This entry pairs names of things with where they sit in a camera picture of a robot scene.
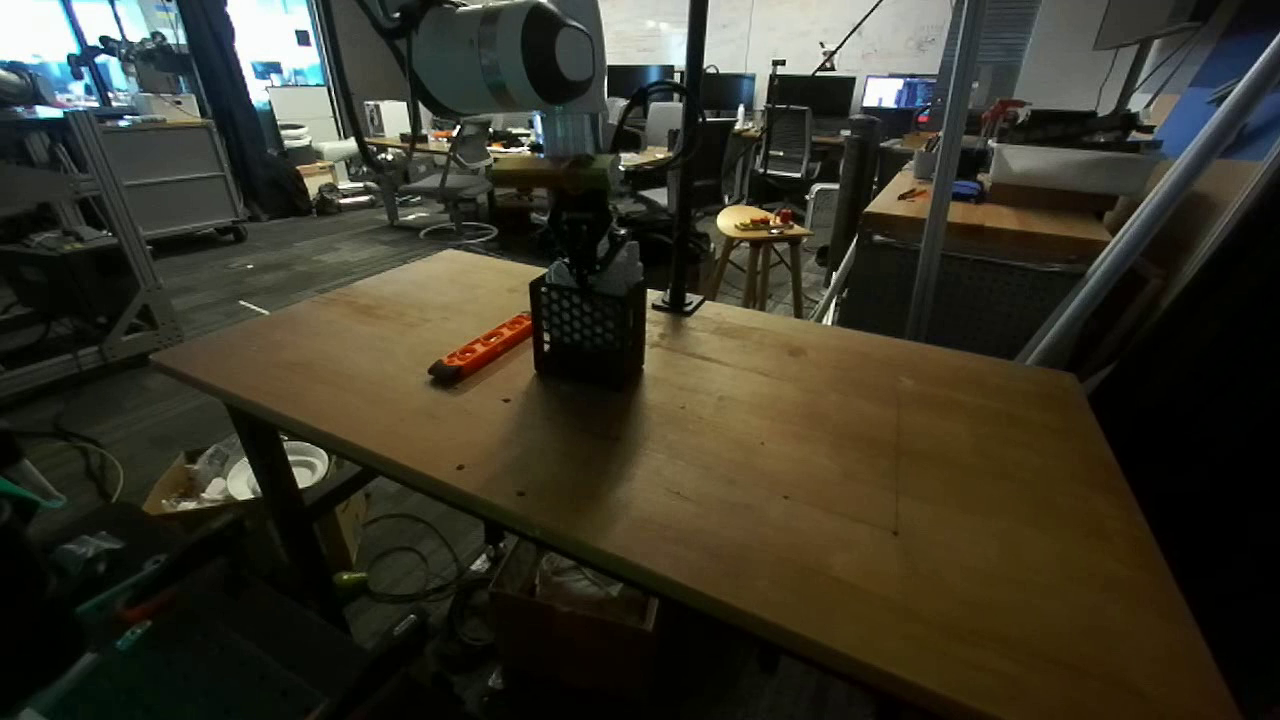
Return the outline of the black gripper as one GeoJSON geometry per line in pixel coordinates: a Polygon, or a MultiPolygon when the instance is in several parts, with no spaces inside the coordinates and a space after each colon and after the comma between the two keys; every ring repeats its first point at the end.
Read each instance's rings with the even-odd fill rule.
{"type": "Polygon", "coordinates": [[[617,247],[628,238],[617,228],[617,162],[608,157],[554,161],[548,174],[550,262],[548,279],[559,287],[590,287],[617,247]]]}

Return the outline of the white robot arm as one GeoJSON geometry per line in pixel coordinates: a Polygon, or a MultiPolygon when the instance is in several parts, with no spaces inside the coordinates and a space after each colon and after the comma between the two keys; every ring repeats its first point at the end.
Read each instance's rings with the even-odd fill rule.
{"type": "Polygon", "coordinates": [[[399,0],[363,7],[363,21],[432,115],[531,111],[548,161],[596,162],[608,153],[596,0],[399,0]]]}

